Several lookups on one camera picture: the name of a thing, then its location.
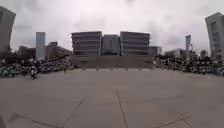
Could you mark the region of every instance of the window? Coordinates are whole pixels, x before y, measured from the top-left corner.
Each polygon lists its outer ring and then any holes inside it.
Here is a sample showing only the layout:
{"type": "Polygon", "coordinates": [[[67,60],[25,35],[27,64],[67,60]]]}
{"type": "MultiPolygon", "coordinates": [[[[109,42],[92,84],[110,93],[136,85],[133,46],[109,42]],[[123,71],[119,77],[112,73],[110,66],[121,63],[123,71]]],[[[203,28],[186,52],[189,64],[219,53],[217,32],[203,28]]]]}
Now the window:
{"type": "Polygon", "coordinates": [[[215,47],[215,49],[216,49],[216,48],[220,48],[221,46],[220,46],[220,44],[215,43],[215,44],[214,44],[214,47],[215,47]]]}
{"type": "Polygon", "coordinates": [[[217,55],[215,58],[216,58],[217,60],[221,60],[221,59],[222,59],[222,56],[221,56],[221,55],[217,55]]]}
{"type": "Polygon", "coordinates": [[[214,32],[212,34],[212,36],[213,36],[213,41],[219,41],[220,40],[220,38],[219,38],[219,32],[214,32]]]}
{"type": "Polygon", "coordinates": [[[218,49],[215,49],[215,52],[220,53],[220,52],[222,52],[222,50],[220,48],[218,48],[218,49]]]}
{"type": "Polygon", "coordinates": [[[211,28],[212,28],[212,31],[215,31],[218,29],[216,22],[211,23],[211,28]]]}

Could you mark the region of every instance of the crowd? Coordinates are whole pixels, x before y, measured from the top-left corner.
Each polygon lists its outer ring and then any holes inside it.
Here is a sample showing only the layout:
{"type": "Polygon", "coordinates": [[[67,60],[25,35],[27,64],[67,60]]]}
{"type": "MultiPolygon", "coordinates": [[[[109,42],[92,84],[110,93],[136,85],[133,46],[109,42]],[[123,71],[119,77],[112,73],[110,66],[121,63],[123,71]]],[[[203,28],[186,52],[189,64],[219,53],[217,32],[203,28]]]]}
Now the crowd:
{"type": "Polygon", "coordinates": [[[154,59],[154,67],[196,74],[224,76],[224,63],[211,60],[176,60],[172,58],[154,59]]]}
{"type": "Polygon", "coordinates": [[[48,74],[51,72],[74,70],[78,68],[71,64],[69,57],[53,61],[36,61],[34,59],[22,60],[13,63],[7,63],[2,60],[0,63],[0,77],[15,77],[18,75],[30,76],[32,79],[37,78],[38,74],[48,74]]]}

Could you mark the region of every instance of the pavement line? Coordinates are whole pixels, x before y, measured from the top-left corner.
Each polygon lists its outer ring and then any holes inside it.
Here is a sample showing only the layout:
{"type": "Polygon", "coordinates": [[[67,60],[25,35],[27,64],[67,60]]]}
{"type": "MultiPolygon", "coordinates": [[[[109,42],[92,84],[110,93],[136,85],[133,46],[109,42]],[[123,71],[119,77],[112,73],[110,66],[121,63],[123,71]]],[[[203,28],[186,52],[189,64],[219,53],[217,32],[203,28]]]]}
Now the pavement line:
{"type": "Polygon", "coordinates": [[[1,116],[0,116],[0,127],[1,128],[6,128],[6,125],[5,125],[5,123],[4,123],[4,121],[3,121],[1,116]]]}
{"type": "Polygon", "coordinates": [[[186,120],[183,120],[183,122],[188,125],[190,128],[192,128],[192,126],[186,121],[186,120]]]}
{"type": "MultiPolygon", "coordinates": [[[[77,105],[76,109],[75,110],[78,110],[80,105],[83,103],[83,100],[79,102],[79,104],[77,105]]],[[[61,128],[64,128],[65,125],[69,122],[69,120],[72,118],[72,115],[74,114],[75,111],[72,112],[72,114],[68,117],[68,119],[65,121],[65,123],[62,125],[61,128]]]]}
{"type": "Polygon", "coordinates": [[[28,118],[28,117],[25,117],[25,116],[23,116],[23,115],[19,115],[19,114],[17,114],[17,115],[20,116],[20,117],[22,117],[22,118],[24,118],[24,119],[30,120],[30,121],[35,122],[35,123],[38,123],[38,124],[42,124],[42,125],[45,125],[45,126],[48,126],[48,127],[53,127],[53,128],[60,128],[60,127],[58,127],[58,126],[54,126],[54,125],[50,125],[50,124],[46,124],[46,123],[42,123],[42,122],[33,120],[33,119],[28,118]]]}
{"type": "Polygon", "coordinates": [[[168,126],[168,125],[171,125],[171,124],[175,124],[175,123],[178,123],[180,121],[183,121],[187,118],[190,118],[190,116],[186,116],[186,117],[183,117],[183,118],[180,118],[180,119],[177,119],[177,120],[174,120],[172,122],[169,122],[169,123],[165,123],[165,124],[162,124],[162,125],[159,125],[159,126],[155,126],[153,128],[161,128],[161,127],[165,127],[165,126],[168,126]]]}
{"type": "Polygon", "coordinates": [[[122,116],[123,116],[123,119],[124,119],[125,127],[128,128],[128,124],[127,124],[127,121],[126,121],[126,118],[125,118],[125,115],[124,115],[124,110],[123,110],[123,107],[121,105],[121,100],[120,100],[120,95],[119,95],[118,89],[117,89],[117,98],[118,98],[120,109],[121,109],[121,113],[122,113],[122,116]]]}
{"type": "Polygon", "coordinates": [[[121,102],[122,104],[132,104],[132,103],[151,103],[151,102],[155,102],[155,101],[159,101],[161,99],[155,98],[155,99],[151,99],[151,100],[142,100],[142,101],[123,101],[121,102]]]}
{"type": "Polygon", "coordinates": [[[9,118],[9,120],[6,122],[6,125],[8,125],[9,123],[12,123],[14,121],[16,121],[20,116],[13,113],[12,116],[9,118]]]}

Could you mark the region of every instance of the person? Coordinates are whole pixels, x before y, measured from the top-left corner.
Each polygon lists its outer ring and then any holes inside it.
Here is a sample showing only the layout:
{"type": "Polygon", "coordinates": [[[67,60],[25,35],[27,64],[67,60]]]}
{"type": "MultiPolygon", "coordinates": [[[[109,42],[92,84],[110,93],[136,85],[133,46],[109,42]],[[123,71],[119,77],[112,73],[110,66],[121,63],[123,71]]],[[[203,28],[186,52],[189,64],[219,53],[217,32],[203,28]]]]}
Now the person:
{"type": "Polygon", "coordinates": [[[67,71],[67,63],[66,62],[64,62],[63,63],[63,66],[64,66],[64,73],[67,71]]]}
{"type": "Polygon", "coordinates": [[[165,60],[165,67],[166,67],[166,68],[169,68],[169,59],[166,59],[166,60],[165,60]]]}
{"type": "Polygon", "coordinates": [[[77,66],[77,65],[75,65],[75,64],[73,65],[73,67],[74,67],[75,69],[78,69],[78,66],[77,66]]]}
{"type": "Polygon", "coordinates": [[[36,67],[34,65],[30,67],[30,77],[32,79],[36,79],[37,78],[37,69],[36,69],[36,67]]]}
{"type": "Polygon", "coordinates": [[[153,68],[155,69],[156,68],[156,60],[155,59],[153,59],[153,68]]]}

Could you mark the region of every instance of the white building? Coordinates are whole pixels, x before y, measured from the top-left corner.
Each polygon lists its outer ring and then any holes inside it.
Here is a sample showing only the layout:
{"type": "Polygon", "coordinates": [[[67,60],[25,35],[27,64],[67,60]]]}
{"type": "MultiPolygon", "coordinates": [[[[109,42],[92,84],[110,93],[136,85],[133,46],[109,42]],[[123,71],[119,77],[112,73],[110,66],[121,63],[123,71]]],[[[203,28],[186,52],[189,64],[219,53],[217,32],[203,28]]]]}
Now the white building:
{"type": "Polygon", "coordinates": [[[99,56],[101,42],[101,31],[72,33],[73,52],[76,56],[99,56]]]}
{"type": "Polygon", "coordinates": [[[224,16],[217,12],[205,19],[210,40],[211,57],[224,60],[224,16]]]}
{"type": "Polygon", "coordinates": [[[150,34],[139,32],[121,32],[121,51],[122,55],[127,56],[148,56],[150,34]]]}
{"type": "Polygon", "coordinates": [[[45,32],[36,33],[36,60],[45,59],[45,32]]]}
{"type": "Polygon", "coordinates": [[[0,52],[10,47],[12,27],[16,14],[0,6],[0,52]]]}

